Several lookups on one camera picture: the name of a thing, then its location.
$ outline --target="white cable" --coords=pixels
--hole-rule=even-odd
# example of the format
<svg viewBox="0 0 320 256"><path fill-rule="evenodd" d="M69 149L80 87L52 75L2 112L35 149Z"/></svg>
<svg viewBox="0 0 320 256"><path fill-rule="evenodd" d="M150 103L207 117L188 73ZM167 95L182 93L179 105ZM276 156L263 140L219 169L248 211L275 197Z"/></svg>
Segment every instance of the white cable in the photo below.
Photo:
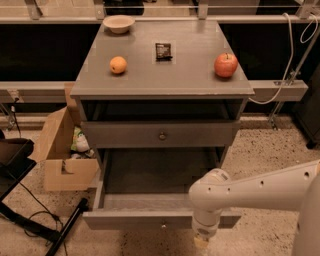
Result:
<svg viewBox="0 0 320 256"><path fill-rule="evenodd" d="M288 20L288 25L289 25L289 35L290 35L290 46L291 46L291 56L290 56L290 59L289 59L289 62L288 62L288 65L287 65L287 68L286 68L286 71L284 72L284 75L283 75L283 78L281 80L281 84L279 86L279 89L278 91L276 92L276 94L270 99L270 100L267 100L267 101L256 101L252 98L249 98L250 101L256 103L256 104L259 104L259 105L265 105L265 104L268 104L270 102L272 102L275 98L278 97L283 85L285 84L285 79L287 77L287 73L288 73L288 70L289 70L289 67L291 65L291 61L292 61L292 58L293 58L293 54L294 54L294 48L293 48L293 37L292 37L292 26L291 26L291 19L289 17L289 15L287 13L283 13L283 15L287 18Z"/></svg>
<svg viewBox="0 0 320 256"><path fill-rule="evenodd" d="M302 43L302 44L308 42L308 41L314 36L314 34L316 33L316 31L317 31L317 29L318 29L318 19L317 19L317 17L316 17L314 14L312 14L312 13L310 13L310 15L313 17L313 20L312 20L312 21L309 23L309 25L303 30L303 32L302 32L302 34L301 34L301 36L300 36L300 43ZM307 31L307 29L311 26L311 24L313 23L313 21L316 22L316 27L314 28L314 31L312 32L311 36L309 36L308 39L306 39L306 40L303 41L302 38L303 38L303 36L304 36L304 33L305 33L305 32Z"/></svg>

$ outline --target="closed drawer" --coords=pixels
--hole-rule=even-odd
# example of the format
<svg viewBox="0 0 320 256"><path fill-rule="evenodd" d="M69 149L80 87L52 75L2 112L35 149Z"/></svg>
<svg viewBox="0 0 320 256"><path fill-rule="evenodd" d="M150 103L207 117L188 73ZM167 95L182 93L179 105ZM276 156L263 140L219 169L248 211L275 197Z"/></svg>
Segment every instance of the closed drawer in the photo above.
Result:
<svg viewBox="0 0 320 256"><path fill-rule="evenodd" d="M95 148L211 147L231 145L239 121L224 122L84 122Z"/></svg>
<svg viewBox="0 0 320 256"><path fill-rule="evenodd" d="M198 150L106 150L93 209L83 217L91 229L189 229L189 187L209 168L213 155ZM225 210L221 226L240 214Z"/></svg>

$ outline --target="drawer knob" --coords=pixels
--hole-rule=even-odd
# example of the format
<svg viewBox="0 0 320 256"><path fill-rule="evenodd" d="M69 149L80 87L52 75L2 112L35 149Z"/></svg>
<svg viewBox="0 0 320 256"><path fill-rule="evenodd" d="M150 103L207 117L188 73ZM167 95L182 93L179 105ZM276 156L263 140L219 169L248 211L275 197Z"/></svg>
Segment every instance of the drawer knob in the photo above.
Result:
<svg viewBox="0 0 320 256"><path fill-rule="evenodd" d="M167 134L165 134L164 132L160 132L159 139L160 140L165 140L166 138L167 138Z"/></svg>

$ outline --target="apple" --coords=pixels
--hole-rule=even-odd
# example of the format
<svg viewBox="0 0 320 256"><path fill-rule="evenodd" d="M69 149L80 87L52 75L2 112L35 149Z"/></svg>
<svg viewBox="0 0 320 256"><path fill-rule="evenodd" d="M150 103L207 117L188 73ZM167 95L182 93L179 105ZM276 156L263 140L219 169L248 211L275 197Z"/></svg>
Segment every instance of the apple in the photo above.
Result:
<svg viewBox="0 0 320 256"><path fill-rule="evenodd" d="M231 77L238 67L238 59L234 54L222 53L214 62L214 71L220 77Z"/></svg>
<svg viewBox="0 0 320 256"><path fill-rule="evenodd" d="M110 60L110 70L113 74L121 74L126 68L127 61L121 56L116 56Z"/></svg>

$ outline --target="box flap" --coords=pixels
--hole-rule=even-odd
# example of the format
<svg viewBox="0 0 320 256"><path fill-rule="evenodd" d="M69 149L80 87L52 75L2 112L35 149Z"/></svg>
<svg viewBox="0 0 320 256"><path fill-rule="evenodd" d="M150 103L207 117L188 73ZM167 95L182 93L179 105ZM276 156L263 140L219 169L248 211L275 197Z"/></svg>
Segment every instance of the box flap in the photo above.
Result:
<svg viewBox="0 0 320 256"><path fill-rule="evenodd" d="M73 123L75 125L80 126L81 125L81 118L80 118L80 112L79 112L77 102L70 97L70 93L71 93L73 85L74 85L74 82L65 83L64 84L64 92L65 92L65 96L66 96L67 108L69 110L69 113L71 115Z"/></svg>
<svg viewBox="0 0 320 256"><path fill-rule="evenodd" d="M68 158L73 131L74 124L67 108L48 115L30 158L36 162L62 158L62 156Z"/></svg>

